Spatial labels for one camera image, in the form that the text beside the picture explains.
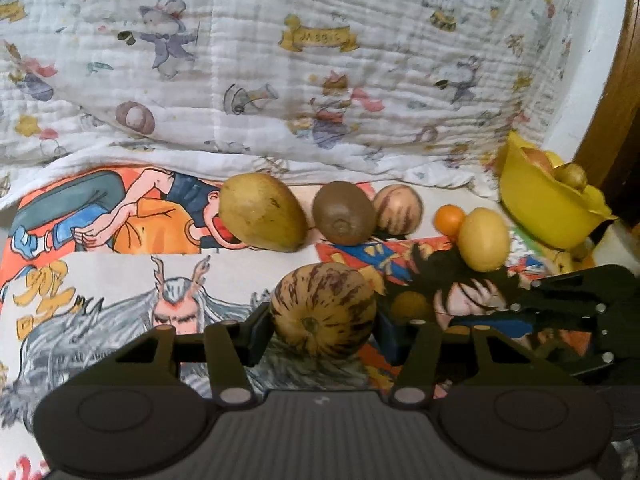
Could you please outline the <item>large striped pepino melon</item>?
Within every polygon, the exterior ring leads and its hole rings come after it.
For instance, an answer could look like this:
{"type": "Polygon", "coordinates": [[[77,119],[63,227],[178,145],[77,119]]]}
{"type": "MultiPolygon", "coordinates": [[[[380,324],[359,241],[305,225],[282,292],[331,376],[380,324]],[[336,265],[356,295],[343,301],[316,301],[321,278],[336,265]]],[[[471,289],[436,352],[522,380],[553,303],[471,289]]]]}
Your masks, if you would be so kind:
{"type": "Polygon", "coordinates": [[[367,280],[335,262],[308,264],[286,274],[270,300],[278,337],[314,359],[344,360],[356,353],[372,333],[377,310],[367,280]]]}

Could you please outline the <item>yellow lemon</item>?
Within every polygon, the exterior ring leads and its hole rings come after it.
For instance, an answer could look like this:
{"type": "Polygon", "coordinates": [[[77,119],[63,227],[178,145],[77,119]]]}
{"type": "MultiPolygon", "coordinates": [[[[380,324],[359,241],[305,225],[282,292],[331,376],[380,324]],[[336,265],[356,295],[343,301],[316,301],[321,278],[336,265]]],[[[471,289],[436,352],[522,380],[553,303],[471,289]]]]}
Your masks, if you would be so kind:
{"type": "Polygon", "coordinates": [[[503,218],[491,209],[475,208],[464,219],[457,246],[466,265],[487,273],[501,268],[510,254],[510,234],[503,218]]]}

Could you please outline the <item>small striped pepino melon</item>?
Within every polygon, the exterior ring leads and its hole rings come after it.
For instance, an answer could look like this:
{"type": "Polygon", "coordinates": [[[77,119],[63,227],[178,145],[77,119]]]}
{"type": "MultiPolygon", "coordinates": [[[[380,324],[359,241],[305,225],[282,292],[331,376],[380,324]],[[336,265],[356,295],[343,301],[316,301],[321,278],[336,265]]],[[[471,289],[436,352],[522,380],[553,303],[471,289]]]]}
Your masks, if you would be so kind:
{"type": "Polygon", "coordinates": [[[376,227],[391,236],[411,234],[422,222],[422,200],[409,185],[387,185],[375,194],[373,206],[376,227]]]}

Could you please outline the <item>brown kiwi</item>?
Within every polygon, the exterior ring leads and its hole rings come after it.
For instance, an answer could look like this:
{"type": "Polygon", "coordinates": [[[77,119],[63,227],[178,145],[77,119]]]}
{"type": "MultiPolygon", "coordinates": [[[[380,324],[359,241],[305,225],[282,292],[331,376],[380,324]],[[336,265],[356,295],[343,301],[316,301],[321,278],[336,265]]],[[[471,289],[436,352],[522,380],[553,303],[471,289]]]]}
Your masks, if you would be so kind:
{"type": "Polygon", "coordinates": [[[314,226],[332,244],[365,243],[376,227],[376,212],[356,184],[333,181],[320,188],[311,207],[314,226]]]}

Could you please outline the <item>small brown fruit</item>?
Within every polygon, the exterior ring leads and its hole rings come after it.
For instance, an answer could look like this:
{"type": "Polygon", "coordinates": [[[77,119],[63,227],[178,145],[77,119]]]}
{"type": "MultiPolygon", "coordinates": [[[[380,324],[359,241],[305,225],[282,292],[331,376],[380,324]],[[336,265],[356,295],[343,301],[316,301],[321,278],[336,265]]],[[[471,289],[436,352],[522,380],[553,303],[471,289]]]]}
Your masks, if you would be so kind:
{"type": "Polygon", "coordinates": [[[434,311],[420,292],[407,290],[398,294],[390,302],[388,317],[394,324],[404,325],[412,320],[433,321],[434,311]]]}

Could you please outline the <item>yellow fruit bowl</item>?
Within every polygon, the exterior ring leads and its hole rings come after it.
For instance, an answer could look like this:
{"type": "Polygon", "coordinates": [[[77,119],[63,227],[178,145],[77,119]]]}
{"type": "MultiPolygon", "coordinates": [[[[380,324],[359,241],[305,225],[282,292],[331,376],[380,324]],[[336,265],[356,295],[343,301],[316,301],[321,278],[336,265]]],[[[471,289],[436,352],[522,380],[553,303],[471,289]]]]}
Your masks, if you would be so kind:
{"type": "Polygon", "coordinates": [[[499,195],[511,217],[542,244],[570,249],[582,244],[605,221],[616,217],[603,193],[592,185],[582,191],[555,180],[534,165],[525,151],[536,146],[514,130],[501,150],[499,195]]]}

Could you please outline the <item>green pear in bowl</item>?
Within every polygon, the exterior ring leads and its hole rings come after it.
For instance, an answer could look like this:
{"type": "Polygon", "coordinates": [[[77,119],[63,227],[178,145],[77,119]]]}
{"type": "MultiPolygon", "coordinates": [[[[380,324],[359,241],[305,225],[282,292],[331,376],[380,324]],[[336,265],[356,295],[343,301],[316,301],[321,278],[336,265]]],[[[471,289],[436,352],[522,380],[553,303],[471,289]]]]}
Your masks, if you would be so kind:
{"type": "Polygon", "coordinates": [[[553,169],[553,177],[570,188],[574,188],[578,193],[584,192],[588,185],[588,179],[585,170],[581,166],[568,162],[567,164],[556,166],[553,169]]]}

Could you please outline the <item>green mango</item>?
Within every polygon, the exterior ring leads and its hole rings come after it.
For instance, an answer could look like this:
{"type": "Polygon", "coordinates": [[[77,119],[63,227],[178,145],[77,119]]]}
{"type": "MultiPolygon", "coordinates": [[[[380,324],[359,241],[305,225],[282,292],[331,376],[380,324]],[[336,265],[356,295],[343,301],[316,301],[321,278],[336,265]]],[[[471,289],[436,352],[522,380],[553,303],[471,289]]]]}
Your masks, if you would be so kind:
{"type": "Polygon", "coordinates": [[[220,190],[219,217],[238,240],[258,249],[297,252],[308,222],[290,189],[270,174],[238,174],[220,190]]]}

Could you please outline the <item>red apple in bowl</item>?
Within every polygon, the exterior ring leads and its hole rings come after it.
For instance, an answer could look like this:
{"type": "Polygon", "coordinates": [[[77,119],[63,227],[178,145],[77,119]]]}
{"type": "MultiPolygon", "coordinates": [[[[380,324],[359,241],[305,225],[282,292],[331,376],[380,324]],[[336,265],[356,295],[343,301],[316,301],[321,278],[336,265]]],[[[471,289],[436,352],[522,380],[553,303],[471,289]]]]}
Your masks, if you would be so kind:
{"type": "Polygon", "coordinates": [[[544,151],[537,150],[536,148],[528,148],[527,146],[524,146],[524,148],[522,148],[522,152],[532,165],[534,165],[535,167],[538,167],[540,170],[544,171],[546,174],[552,174],[552,171],[553,171],[552,162],[544,151]]]}

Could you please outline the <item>small orange tangerine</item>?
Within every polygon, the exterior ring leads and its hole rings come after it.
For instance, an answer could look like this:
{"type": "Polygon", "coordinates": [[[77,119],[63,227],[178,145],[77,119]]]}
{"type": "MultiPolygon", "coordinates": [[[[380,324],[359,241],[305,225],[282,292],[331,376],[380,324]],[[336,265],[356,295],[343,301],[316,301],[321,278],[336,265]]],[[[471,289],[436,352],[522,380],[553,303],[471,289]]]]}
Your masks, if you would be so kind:
{"type": "Polygon", "coordinates": [[[442,205],[437,209],[433,218],[433,226],[442,235],[456,238],[466,214],[456,205],[442,205]]]}

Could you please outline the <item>colourful anime print cloth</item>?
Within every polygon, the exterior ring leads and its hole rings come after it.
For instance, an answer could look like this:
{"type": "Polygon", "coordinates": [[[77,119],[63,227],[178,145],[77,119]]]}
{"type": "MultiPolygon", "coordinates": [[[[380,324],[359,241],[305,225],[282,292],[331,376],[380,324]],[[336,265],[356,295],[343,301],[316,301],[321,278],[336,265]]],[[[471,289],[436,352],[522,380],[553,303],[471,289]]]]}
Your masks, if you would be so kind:
{"type": "Polygon", "coordinates": [[[483,200],[467,190],[420,188],[421,225],[406,240],[341,248],[311,231],[298,252],[203,249],[196,254],[81,252],[73,245],[26,261],[1,259],[1,474],[40,479],[48,472],[29,430],[32,410],[52,388],[149,330],[168,315],[192,334],[227,318],[246,318],[282,276],[335,262],[358,270],[374,289],[402,283],[410,252],[449,247],[432,225],[436,210],[471,211],[483,200]]]}

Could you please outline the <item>white cartoon print blanket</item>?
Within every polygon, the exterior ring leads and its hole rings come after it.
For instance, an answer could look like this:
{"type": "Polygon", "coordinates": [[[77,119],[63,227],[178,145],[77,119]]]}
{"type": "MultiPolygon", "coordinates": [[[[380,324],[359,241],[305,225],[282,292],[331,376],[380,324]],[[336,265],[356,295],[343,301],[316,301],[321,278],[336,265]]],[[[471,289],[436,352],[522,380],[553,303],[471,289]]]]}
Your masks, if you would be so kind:
{"type": "Polygon", "coordinates": [[[1,200],[104,165],[495,197],[586,0],[1,0],[1,200]]]}

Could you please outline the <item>brown wooden door frame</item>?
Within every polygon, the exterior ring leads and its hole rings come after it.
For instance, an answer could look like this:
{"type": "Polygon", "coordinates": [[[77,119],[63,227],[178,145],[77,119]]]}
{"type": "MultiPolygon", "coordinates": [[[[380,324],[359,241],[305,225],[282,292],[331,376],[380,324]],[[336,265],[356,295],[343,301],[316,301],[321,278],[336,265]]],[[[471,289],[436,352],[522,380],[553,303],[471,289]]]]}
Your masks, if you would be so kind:
{"type": "Polygon", "coordinates": [[[620,175],[638,141],[628,141],[639,117],[639,0],[627,0],[612,70],[574,161],[604,191],[620,175]]]}

